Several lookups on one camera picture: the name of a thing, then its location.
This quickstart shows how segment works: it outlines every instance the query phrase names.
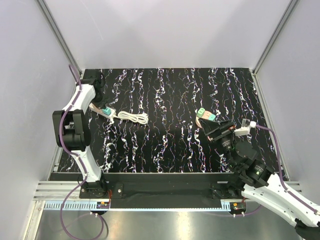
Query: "metal corner post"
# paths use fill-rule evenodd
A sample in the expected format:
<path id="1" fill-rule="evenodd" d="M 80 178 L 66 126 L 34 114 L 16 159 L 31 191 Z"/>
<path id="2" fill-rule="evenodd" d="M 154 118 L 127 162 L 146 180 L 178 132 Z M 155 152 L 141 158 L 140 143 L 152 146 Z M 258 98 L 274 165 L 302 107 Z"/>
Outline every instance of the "metal corner post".
<path id="1" fill-rule="evenodd" d="M 266 45 L 261 57 L 259 58 L 256 66 L 252 70 L 255 75 L 259 72 L 262 64 L 264 63 L 265 59 L 267 58 L 270 50 L 272 49 L 272 47 L 275 44 L 276 40 L 278 39 L 281 31 L 284 29 L 286 23 L 288 22 L 290 16 L 292 15 L 294 10 L 296 9 L 296 6 L 298 5 L 299 2 L 300 2 L 300 0 L 291 0 L 290 3 L 288 4 L 286 10 L 284 11 L 278 25 L 276 26 L 276 28 L 271 36 L 268 44 Z"/>
<path id="2" fill-rule="evenodd" d="M 43 13 L 43 16 L 45 17 L 47 23 L 49 24 L 54 36 L 56 37 L 60 47 L 62 48 L 66 58 L 68 59 L 69 63 L 75 66 L 79 72 L 81 72 L 81 69 L 79 68 L 74 56 L 72 55 L 64 37 L 62 36 L 56 21 L 54 17 L 52 16 L 45 0 L 35 0 L 36 3 L 38 4 L 41 12 Z"/>

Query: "white extension cord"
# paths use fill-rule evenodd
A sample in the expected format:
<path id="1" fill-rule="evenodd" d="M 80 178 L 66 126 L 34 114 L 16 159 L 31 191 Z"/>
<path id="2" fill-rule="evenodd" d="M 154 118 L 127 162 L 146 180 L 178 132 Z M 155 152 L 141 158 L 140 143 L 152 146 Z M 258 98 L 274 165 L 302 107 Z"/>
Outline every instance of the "white extension cord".
<path id="1" fill-rule="evenodd" d="M 130 120 L 134 123 L 139 124 L 147 124 L 149 121 L 148 115 L 146 113 L 131 114 L 126 111 L 120 111 L 118 115 L 114 115 L 113 117 L 121 120 Z"/>

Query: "coiled white cable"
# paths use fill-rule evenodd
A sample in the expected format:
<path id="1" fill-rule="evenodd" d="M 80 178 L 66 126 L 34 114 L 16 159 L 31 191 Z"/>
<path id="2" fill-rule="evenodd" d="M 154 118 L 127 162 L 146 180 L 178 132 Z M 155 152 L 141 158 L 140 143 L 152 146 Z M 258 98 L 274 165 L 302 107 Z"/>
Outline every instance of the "coiled white cable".
<path id="1" fill-rule="evenodd" d="M 114 115 L 113 117 L 122 119 L 122 120 L 130 120 L 134 123 L 139 123 L 139 124 L 147 124 L 149 121 L 148 115 L 146 113 L 132 114 L 126 111 L 120 111 L 118 115 Z"/>

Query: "black and white marbled surface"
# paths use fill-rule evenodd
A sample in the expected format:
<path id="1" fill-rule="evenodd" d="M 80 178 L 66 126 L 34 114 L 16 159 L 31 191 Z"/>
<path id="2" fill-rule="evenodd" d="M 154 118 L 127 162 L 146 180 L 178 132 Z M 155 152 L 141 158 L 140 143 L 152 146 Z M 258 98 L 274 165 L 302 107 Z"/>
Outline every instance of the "black and white marbled surface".
<path id="1" fill-rule="evenodd" d="M 243 118 L 266 125 L 248 68 L 104 69 L 103 74 L 111 108 L 149 116 L 148 125 L 119 119 L 110 124 L 87 111 L 92 154 L 105 173 L 228 172 L 222 150 L 195 123 L 201 107 L 238 127 Z M 268 132 L 252 129 L 242 140 L 277 169 Z M 64 152 L 58 172 L 79 171 Z"/>

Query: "white wall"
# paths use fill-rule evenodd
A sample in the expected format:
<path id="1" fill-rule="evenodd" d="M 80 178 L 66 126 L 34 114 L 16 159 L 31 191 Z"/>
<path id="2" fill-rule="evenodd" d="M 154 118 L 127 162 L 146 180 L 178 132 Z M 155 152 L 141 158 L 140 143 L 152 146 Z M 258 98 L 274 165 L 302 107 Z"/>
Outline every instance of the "white wall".
<path id="1" fill-rule="evenodd" d="M 1 0 L 0 33 L 0 239 L 17 240 L 56 147 L 52 113 L 74 82 L 36 1 Z"/>
<path id="2" fill-rule="evenodd" d="M 320 204 L 320 1 L 300 1 L 258 72 L 288 171 Z"/>
<path id="3" fill-rule="evenodd" d="M 81 68 L 253 68 L 290 0 L 46 0 Z"/>

